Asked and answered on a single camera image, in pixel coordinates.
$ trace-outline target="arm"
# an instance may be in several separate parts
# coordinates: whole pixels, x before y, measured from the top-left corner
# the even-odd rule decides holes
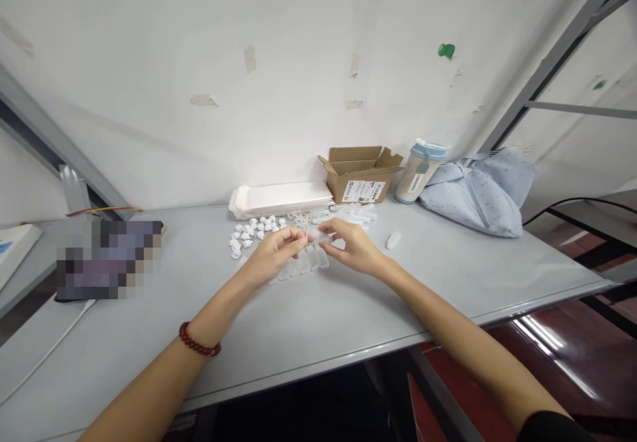
[[[290,257],[297,258],[306,244],[305,234],[296,228],[268,235],[188,325],[190,337],[203,346],[216,346],[243,306],[281,271]],[[207,359],[179,338],[174,339],[104,409],[80,440],[160,440]]]
[[[383,281],[420,318],[445,350],[495,399],[517,432],[532,414],[569,414],[500,343],[387,257],[354,224],[333,219],[319,226],[345,250],[321,243],[341,263]]]

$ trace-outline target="light blue bag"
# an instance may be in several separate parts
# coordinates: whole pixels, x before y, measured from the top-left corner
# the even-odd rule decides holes
[[[420,194],[427,210],[484,233],[522,236],[520,207],[531,189],[535,166],[515,151],[471,155],[440,165]]]

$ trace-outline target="red bead bracelet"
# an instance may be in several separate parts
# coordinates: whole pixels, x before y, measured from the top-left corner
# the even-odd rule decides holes
[[[207,348],[202,346],[198,342],[194,342],[188,333],[186,332],[186,328],[188,327],[190,321],[186,321],[179,328],[179,338],[187,345],[190,349],[199,354],[203,354],[206,357],[215,357],[217,354],[221,352],[221,342],[218,343],[214,348]]]

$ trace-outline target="black sleeve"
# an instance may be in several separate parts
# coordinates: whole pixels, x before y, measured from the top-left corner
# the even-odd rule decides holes
[[[522,426],[518,442],[595,442],[577,422],[557,412],[536,412]]]

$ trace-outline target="open cardboard box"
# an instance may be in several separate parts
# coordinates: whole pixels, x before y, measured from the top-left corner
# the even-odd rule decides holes
[[[391,149],[383,147],[331,148],[329,160],[318,159],[327,170],[327,187],[336,203],[380,203],[394,173],[403,169],[402,155],[392,156]]]

